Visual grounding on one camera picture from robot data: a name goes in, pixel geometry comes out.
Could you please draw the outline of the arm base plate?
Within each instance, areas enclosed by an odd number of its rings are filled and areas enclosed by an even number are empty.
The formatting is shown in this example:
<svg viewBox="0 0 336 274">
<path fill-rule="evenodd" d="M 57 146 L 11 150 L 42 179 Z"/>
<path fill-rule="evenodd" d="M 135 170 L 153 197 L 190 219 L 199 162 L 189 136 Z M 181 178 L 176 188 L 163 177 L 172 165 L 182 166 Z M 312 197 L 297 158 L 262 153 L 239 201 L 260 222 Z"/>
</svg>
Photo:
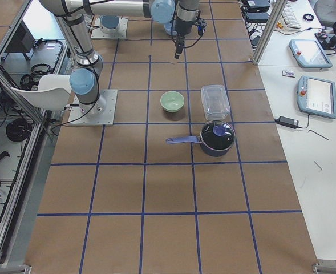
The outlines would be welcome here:
<svg viewBox="0 0 336 274">
<path fill-rule="evenodd" d="M 114 123 L 117 89 L 104 89 L 99 91 L 97 103 L 86 106 L 80 104 L 72 107 L 68 118 L 72 126 L 112 126 Z"/>
<path fill-rule="evenodd" d="M 125 40 L 127 34 L 128 18 L 119 17 L 119 23 L 115 28 L 108 28 L 101 23 L 100 18 L 94 22 L 91 31 L 91 39 L 112 39 L 112 40 Z"/>
</svg>

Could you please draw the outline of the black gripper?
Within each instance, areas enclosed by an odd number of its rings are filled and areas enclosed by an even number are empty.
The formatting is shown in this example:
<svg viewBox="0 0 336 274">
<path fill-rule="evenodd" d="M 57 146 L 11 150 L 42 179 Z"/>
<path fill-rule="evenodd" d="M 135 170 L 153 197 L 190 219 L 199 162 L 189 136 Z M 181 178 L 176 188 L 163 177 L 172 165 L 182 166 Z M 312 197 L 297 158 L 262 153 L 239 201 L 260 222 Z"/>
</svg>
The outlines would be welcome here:
<svg viewBox="0 0 336 274">
<path fill-rule="evenodd" d="M 175 29 L 177 32 L 176 35 L 176 42 L 175 43 L 175 59 L 179 59 L 181 53 L 184 49 L 184 39 L 185 36 L 188 35 L 191 32 L 193 22 L 192 21 L 184 21 L 182 19 L 176 20 Z"/>
</svg>

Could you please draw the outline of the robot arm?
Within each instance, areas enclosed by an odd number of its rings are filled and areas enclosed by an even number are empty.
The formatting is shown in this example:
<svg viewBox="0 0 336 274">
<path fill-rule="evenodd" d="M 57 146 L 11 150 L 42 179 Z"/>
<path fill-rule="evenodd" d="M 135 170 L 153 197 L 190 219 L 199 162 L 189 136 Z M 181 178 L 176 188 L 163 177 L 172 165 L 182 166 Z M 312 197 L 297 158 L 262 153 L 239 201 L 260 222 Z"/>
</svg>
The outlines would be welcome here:
<svg viewBox="0 0 336 274">
<path fill-rule="evenodd" d="M 57 18 L 79 67 L 92 70 L 102 59 L 92 45 L 85 15 L 144 17 L 161 24 L 170 23 L 171 30 L 176 31 L 171 35 L 176 59 L 187 48 L 185 36 L 192 27 L 197 27 L 201 38 L 207 25 L 200 17 L 199 1 L 41 1 L 41 5 Z"/>
</svg>

